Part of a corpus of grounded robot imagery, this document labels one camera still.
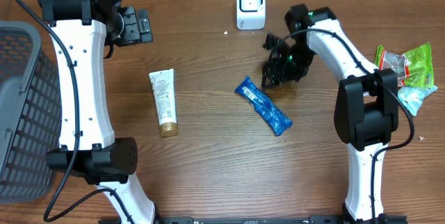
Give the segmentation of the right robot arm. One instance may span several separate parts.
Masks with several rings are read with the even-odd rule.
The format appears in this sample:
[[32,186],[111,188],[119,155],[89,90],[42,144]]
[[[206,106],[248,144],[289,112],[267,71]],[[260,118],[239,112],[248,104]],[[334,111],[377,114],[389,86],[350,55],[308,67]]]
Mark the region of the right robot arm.
[[295,43],[267,35],[263,47],[271,53],[262,67],[262,88],[299,81],[319,56],[339,83],[334,127],[347,147],[349,175],[343,221],[406,223],[404,216],[385,214],[381,202],[385,148],[398,127],[395,73],[361,55],[328,7],[292,6],[284,20]]

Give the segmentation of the white barcode scanner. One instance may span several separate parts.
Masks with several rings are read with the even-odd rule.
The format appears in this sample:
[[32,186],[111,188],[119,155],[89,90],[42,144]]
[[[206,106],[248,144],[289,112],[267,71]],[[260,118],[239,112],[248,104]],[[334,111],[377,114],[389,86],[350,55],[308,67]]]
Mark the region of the white barcode scanner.
[[236,25],[242,31],[261,30],[266,21],[266,0],[236,0]]

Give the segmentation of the mint green wipes pack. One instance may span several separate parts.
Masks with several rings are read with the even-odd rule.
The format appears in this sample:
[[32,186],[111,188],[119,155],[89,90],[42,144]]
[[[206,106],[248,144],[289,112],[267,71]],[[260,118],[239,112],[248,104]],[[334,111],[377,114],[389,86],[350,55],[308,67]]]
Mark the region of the mint green wipes pack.
[[437,89],[437,86],[433,86],[432,88],[402,87],[398,91],[398,98],[407,110],[413,116],[416,116],[423,104],[423,100]]

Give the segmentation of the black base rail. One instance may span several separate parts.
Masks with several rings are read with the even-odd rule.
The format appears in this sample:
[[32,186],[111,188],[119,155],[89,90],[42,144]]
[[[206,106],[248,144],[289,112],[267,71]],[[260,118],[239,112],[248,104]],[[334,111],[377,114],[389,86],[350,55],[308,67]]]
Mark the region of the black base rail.
[[[123,223],[118,219],[97,221],[99,224]],[[192,217],[155,218],[154,223],[162,224],[341,224],[350,223],[337,215],[312,215],[306,218],[207,218]],[[388,216],[378,223],[408,224],[406,216]]]

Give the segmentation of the white cream tube gold cap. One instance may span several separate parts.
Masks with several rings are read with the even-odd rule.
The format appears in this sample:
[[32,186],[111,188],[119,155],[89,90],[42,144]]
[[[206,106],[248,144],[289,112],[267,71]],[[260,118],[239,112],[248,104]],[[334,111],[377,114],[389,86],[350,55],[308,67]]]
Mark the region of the white cream tube gold cap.
[[175,100],[175,72],[173,69],[149,73],[159,129],[162,137],[178,134]]

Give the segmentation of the green snack bag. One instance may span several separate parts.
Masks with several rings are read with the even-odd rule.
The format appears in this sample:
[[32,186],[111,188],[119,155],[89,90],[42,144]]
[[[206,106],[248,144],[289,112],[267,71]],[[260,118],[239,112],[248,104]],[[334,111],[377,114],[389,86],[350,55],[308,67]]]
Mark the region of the green snack bag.
[[392,69],[398,79],[398,86],[432,88],[434,70],[430,43],[411,49],[403,54],[387,51],[379,45],[375,54],[375,65],[380,70]]

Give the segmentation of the blue Oreo cookie pack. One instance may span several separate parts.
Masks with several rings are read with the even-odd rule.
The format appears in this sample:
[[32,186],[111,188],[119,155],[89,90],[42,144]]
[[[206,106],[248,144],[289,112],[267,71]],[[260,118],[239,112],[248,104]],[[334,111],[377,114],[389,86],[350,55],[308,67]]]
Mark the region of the blue Oreo cookie pack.
[[249,76],[246,76],[243,82],[235,89],[235,93],[249,101],[254,110],[267,122],[276,136],[281,136],[284,131],[292,126],[293,122],[276,107],[265,93],[258,89]]

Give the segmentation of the grey plastic mesh basket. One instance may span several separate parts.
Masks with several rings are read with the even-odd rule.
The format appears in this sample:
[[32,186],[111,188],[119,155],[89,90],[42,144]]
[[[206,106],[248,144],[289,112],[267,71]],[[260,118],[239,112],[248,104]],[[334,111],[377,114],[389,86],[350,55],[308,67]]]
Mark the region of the grey plastic mesh basket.
[[1,22],[1,204],[48,194],[54,172],[46,154],[58,147],[58,68],[27,22]]

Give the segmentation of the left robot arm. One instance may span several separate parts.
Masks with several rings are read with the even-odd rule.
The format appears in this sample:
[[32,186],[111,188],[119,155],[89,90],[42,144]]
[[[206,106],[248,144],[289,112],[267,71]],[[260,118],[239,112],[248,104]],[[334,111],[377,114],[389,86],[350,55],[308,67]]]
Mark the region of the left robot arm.
[[38,0],[56,51],[62,109],[58,147],[47,163],[105,194],[119,223],[153,223],[155,205],[136,176],[136,141],[115,136],[106,104],[105,47],[140,41],[134,10],[120,2]]

